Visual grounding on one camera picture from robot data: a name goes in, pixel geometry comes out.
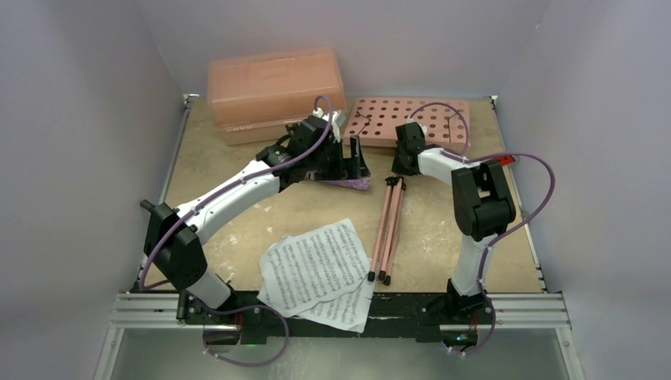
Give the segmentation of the pink music stand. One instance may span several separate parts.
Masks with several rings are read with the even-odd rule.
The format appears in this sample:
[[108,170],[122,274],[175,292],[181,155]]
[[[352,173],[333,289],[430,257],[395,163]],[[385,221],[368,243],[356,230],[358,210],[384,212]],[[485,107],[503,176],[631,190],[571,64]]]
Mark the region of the pink music stand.
[[443,106],[461,116],[459,110],[450,104],[430,102],[408,113],[403,124],[396,127],[396,147],[392,163],[394,175],[385,179],[386,188],[381,217],[373,247],[370,270],[365,277],[367,283],[381,281],[391,283],[392,263],[396,254],[399,237],[400,215],[406,176],[425,175],[436,178],[446,184],[453,183],[452,171],[468,169],[470,165],[462,156],[450,155],[438,145],[428,145],[427,129],[413,120],[416,113],[427,107]]

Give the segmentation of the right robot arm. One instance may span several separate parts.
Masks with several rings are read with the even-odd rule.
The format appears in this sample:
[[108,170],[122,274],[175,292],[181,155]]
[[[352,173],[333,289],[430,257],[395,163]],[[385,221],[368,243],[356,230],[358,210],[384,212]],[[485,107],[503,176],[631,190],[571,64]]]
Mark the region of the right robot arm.
[[462,240],[442,306],[450,320],[465,321],[484,304],[492,243],[516,218],[502,165],[497,160],[472,161],[429,145],[423,126],[412,122],[396,127],[392,171],[402,176],[433,177],[452,189],[453,216]]

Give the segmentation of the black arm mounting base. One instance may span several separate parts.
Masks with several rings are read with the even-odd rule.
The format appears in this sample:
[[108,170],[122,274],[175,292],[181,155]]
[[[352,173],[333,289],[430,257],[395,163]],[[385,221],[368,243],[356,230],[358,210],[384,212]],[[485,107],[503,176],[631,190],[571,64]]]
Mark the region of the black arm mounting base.
[[380,293],[369,288],[320,302],[281,322],[279,308],[255,291],[242,291],[231,314],[211,313],[180,294],[176,319],[212,331],[232,329],[231,340],[265,344],[269,337],[404,338],[419,343],[472,347],[479,327],[493,321],[491,302],[478,294]]

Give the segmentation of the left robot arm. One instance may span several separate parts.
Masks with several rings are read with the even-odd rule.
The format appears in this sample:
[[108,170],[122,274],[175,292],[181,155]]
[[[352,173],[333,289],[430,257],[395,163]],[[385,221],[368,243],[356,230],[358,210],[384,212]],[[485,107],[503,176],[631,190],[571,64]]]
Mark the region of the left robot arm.
[[177,207],[143,200],[140,205],[150,214],[143,245],[146,263],[155,264],[176,290],[198,298],[215,323],[231,321],[235,292],[209,268],[203,246],[239,214],[292,184],[369,177],[359,137],[348,138],[351,154],[344,157],[335,116],[308,116],[205,195]]

